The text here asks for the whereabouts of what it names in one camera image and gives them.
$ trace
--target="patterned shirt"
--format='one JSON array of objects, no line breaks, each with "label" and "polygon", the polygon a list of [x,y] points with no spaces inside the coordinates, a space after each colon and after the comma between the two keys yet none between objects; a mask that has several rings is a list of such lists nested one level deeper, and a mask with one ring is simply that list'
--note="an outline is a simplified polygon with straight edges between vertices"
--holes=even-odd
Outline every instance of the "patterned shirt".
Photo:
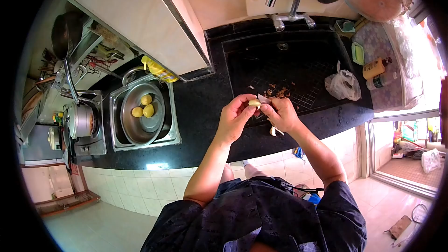
[{"label": "patterned shirt", "polygon": [[222,183],[202,208],[191,200],[165,205],[143,244],[147,251],[362,251],[366,221],[345,182],[334,181],[317,206],[259,180]]}]

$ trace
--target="black granite countertop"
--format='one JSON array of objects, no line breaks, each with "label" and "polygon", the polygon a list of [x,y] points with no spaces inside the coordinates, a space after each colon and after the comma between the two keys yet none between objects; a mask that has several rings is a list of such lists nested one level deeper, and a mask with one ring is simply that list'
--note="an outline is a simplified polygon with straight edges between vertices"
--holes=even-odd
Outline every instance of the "black granite countertop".
[{"label": "black granite countertop", "polygon": [[[263,20],[262,23],[265,26],[268,22]],[[250,22],[243,22],[239,26],[244,28],[248,24]],[[228,33],[224,35],[230,35],[230,39],[235,33],[234,30],[234,26],[232,30],[227,28]],[[222,38],[221,34],[218,30],[207,33],[211,62],[215,66],[216,73],[204,79],[186,83],[177,81],[173,84],[177,122],[182,138],[181,144],[114,152],[110,134],[109,98],[105,98],[103,118],[107,154],[83,157],[81,164],[123,170],[145,170],[148,164],[155,163],[167,163],[170,169],[198,166],[214,137],[222,107],[233,99],[227,64],[222,53],[220,39],[218,39]],[[342,41],[351,59],[351,42],[349,39],[342,39]],[[135,59],[117,69],[116,72],[120,70],[124,72],[138,64],[139,61]],[[374,116],[370,93],[362,77],[362,67],[356,65],[353,66],[353,69],[353,73],[361,81],[362,97],[360,100],[345,101],[333,108],[299,116],[305,126],[319,139],[358,126]],[[109,94],[119,87],[119,80],[106,76],[93,89],[99,88],[105,94]],[[298,144],[289,135],[272,137],[269,135],[269,129],[270,125],[246,127],[241,137],[232,145],[228,162],[256,158],[297,147]]]}]

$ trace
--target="wall-mounted faucet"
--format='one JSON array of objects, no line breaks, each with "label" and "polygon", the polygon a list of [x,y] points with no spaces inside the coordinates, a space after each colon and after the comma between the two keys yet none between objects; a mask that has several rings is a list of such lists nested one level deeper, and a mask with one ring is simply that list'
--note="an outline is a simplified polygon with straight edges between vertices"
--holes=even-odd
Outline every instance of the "wall-mounted faucet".
[{"label": "wall-mounted faucet", "polygon": [[[266,0],[266,6],[273,7],[276,3],[276,0]],[[300,0],[294,0],[293,5],[291,6],[291,11],[287,16],[279,16],[277,14],[270,15],[272,21],[274,22],[274,27],[278,32],[284,30],[283,21],[296,21],[296,20],[305,20],[306,24],[310,29],[313,29],[316,26],[314,20],[310,18],[307,14],[297,14],[297,7],[299,7]]]}]

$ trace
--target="dish soap bottle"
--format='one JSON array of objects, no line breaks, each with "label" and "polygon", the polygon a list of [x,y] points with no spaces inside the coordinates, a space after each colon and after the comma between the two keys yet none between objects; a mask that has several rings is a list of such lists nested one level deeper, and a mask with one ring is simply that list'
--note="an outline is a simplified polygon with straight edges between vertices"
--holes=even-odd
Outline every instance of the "dish soap bottle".
[{"label": "dish soap bottle", "polygon": [[396,75],[396,72],[385,72],[382,73],[380,75],[377,75],[373,78],[370,78],[367,80],[367,88],[369,90],[375,90],[378,89],[380,87],[384,87],[390,83],[392,83],[392,81],[394,81],[394,79],[398,78]]},{"label": "dish soap bottle", "polygon": [[368,80],[386,71],[386,66],[392,62],[391,57],[387,59],[377,58],[372,62],[364,65],[362,68],[362,76]]},{"label": "dish soap bottle", "polygon": [[161,80],[172,83],[179,80],[176,76],[174,76],[171,72],[163,68],[160,64],[156,63],[152,59],[150,59],[148,56],[143,56],[142,58],[142,64],[144,64],[145,70],[146,67],[148,67],[149,71],[159,77]]}]

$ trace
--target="stainless steel sink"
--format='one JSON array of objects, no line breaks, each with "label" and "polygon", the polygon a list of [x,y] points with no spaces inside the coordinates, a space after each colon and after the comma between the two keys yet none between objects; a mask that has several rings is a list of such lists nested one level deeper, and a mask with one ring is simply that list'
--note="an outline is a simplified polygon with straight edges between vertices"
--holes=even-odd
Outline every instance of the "stainless steel sink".
[{"label": "stainless steel sink", "polygon": [[[120,113],[121,105],[126,93],[133,87],[142,83],[153,83],[160,88],[165,101],[165,122],[159,136],[152,143],[144,146],[136,146],[128,141],[121,126]],[[114,151],[135,150],[143,148],[154,148],[166,145],[180,144],[182,142],[177,126],[176,107],[174,106],[174,92],[171,83],[160,82],[152,75],[144,76],[111,92],[109,101],[112,146]]]}]

